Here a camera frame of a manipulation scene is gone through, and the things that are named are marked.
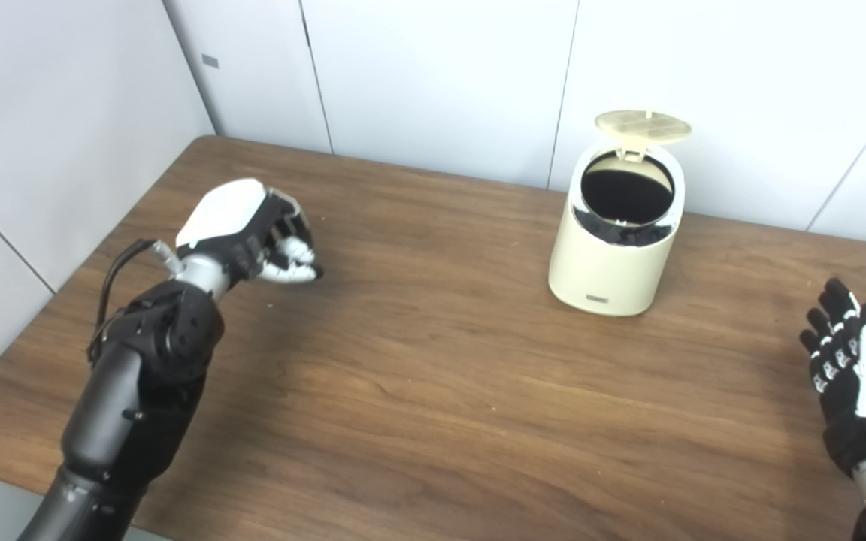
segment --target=cream trash can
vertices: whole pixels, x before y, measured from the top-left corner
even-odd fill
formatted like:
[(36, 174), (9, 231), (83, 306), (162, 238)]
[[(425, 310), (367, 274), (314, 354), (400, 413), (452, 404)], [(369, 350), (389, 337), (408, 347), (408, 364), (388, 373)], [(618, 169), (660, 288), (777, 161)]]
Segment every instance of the cream trash can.
[(691, 129), (648, 110), (615, 110), (595, 123), (618, 143), (590, 147), (577, 162), (550, 257), (550, 290), (580, 310), (633, 316), (653, 302), (683, 216), (683, 169), (659, 145)]

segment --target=open lid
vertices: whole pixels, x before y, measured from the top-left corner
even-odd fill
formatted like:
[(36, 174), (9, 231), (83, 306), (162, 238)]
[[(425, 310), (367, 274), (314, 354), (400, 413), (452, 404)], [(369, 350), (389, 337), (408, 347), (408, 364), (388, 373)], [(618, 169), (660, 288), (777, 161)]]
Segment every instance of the open lid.
[(653, 110), (612, 110), (599, 114), (595, 124), (601, 132), (618, 138), (621, 147), (616, 156), (630, 162), (642, 162), (649, 145), (674, 143), (691, 131), (687, 122)]

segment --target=white robotic hand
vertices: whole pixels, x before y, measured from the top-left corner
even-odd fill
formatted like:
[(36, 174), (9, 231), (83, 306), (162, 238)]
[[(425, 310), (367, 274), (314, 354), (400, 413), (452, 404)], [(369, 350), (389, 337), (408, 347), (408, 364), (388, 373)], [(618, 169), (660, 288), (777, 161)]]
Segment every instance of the white robotic hand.
[(313, 263), (313, 236), (302, 207), (291, 196), (254, 178), (209, 191), (176, 236), (180, 258), (202, 254), (238, 280), (298, 283), (322, 277)]

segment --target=wooden table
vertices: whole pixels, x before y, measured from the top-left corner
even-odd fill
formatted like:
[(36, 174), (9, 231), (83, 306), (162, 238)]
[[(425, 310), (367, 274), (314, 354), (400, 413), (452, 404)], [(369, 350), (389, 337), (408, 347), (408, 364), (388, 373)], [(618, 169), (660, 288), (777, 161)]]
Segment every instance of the wooden table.
[[(0, 479), (44, 492), (113, 258), (255, 176), (326, 277), (241, 284), (172, 468), (137, 514), (181, 541), (849, 539), (797, 334), (866, 243), (685, 216), (653, 308), (560, 304), (563, 194), (199, 138), (0, 358)], [(114, 305), (165, 276), (125, 268)]]

